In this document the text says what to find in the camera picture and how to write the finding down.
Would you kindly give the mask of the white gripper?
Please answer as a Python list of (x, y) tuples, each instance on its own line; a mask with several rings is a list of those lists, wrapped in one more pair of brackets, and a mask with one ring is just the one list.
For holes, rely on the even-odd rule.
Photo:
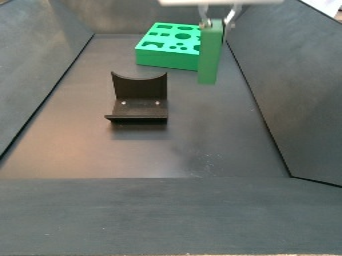
[(225, 18), (225, 25), (230, 28), (242, 11), (244, 4), (274, 4), (282, 3), (285, 0), (158, 0), (163, 6), (198, 6), (201, 16), (201, 27), (209, 28), (213, 26), (212, 20), (208, 17), (209, 5), (234, 4)]

